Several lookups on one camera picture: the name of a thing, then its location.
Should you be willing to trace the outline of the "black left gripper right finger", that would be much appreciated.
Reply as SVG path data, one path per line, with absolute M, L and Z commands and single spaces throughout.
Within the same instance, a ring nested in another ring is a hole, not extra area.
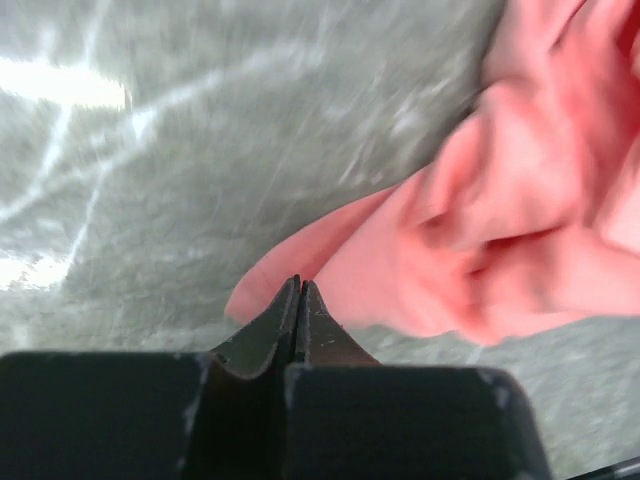
M 548 479 L 530 402 L 491 367 L 384 366 L 302 289 L 284 373 L 283 479 Z

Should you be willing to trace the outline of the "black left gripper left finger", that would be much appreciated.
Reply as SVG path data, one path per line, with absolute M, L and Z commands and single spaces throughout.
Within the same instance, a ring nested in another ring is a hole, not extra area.
M 5 479 L 267 479 L 298 278 L 201 352 L 22 351 L 1 359 Z

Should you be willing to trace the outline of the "pink t shirt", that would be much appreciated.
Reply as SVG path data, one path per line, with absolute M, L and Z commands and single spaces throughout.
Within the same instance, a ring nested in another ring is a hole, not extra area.
M 639 311 L 639 5 L 510 1 L 474 112 L 436 159 L 269 251 L 226 306 L 284 281 L 343 325 L 485 345 Z

